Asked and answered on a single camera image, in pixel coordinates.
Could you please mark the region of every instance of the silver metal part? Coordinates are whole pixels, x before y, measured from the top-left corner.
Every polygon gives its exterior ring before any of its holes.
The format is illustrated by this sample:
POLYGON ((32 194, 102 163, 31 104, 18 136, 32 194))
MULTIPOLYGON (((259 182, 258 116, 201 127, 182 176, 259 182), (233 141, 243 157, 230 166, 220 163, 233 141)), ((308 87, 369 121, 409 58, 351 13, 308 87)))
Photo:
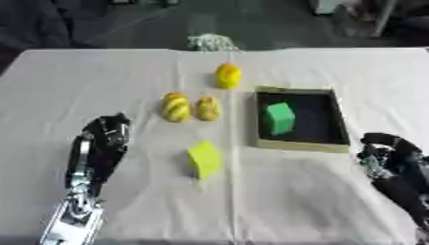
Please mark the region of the silver metal part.
POLYGON ((56 209, 46 232, 40 239, 41 245, 91 245, 102 226, 104 209, 96 204, 89 215, 76 220, 68 212, 69 199, 62 201, 56 209))
POLYGON ((394 176, 389 170, 383 168, 372 155, 362 159, 362 165, 365 167, 368 177, 372 179, 389 179, 394 176))
POLYGON ((89 194, 92 173, 87 161, 92 135, 84 132, 81 136, 78 164, 69 194, 56 209, 40 239, 41 245, 91 245, 102 226, 104 209, 89 194))

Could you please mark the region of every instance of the dark floor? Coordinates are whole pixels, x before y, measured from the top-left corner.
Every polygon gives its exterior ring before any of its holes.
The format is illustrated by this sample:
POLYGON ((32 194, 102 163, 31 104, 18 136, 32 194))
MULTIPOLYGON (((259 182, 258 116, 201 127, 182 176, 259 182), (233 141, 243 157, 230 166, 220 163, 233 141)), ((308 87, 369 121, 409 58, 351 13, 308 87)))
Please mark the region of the dark floor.
POLYGON ((76 38, 104 48, 187 49, 187 36, 230 36, 243 50, 290 47, 395 46, 390 38, 345 37, 331 17, 316 16, 307 0, 182 0, 112 7, 104 17, 80 20, 76 38))

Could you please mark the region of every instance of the yellow cube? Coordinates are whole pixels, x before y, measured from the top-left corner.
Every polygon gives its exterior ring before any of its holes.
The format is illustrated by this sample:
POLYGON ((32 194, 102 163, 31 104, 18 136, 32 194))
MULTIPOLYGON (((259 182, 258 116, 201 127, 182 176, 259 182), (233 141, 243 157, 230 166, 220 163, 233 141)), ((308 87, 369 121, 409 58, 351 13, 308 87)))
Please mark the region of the yellow cube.
POLYGON ((206 179, 222 169, 222 153, 210 142, 188 148, 188 156, 199 179, 206 179))

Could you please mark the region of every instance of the robotic arm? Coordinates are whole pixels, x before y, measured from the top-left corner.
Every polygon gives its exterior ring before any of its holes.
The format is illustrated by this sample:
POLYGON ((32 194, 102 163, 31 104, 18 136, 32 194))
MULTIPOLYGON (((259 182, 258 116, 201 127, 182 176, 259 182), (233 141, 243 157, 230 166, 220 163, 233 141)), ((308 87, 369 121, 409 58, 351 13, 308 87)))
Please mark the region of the robotic arm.
POLYGON ((395 135, 367 133, 361 142, 364 149, 358 157, 373 186, 408 212, 429 235, 428 157, 420 148, 395 135))
POLYGON ((122 113, 99 117, 73 141, 65 174, 69 193, 60 202, 40 245, 91 245, 102 226, 98 199, 127 151, 130 120, 122 113))

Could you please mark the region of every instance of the white tablecloth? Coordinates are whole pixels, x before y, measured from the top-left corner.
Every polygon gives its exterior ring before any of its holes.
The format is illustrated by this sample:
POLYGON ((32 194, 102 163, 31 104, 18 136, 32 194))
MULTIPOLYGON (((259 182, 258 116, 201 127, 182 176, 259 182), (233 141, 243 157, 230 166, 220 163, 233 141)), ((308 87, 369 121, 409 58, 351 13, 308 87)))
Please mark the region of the white tablecloth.
POLYGON ((92 119, 132 119, 124 160, 102 191, 100 238, 119 241, 413 244, 408 215, 376 192, 354 162, 364 132, 400 135, 429 150, 429 55, 423 49, 187 53, 29 51, 0 78, 0 237, 40 236, 57 201, 73 138, 92 119), (242 68, 233 91, 215 88, 224 61, 242 68), (252 91, 269 84, 333 88, 350 154, 258 149, 252 91), (166 122, 171 91, 219 98, 216 122, 166 122), (209 140, 225 168, 187 176, 186 149, 209 140))

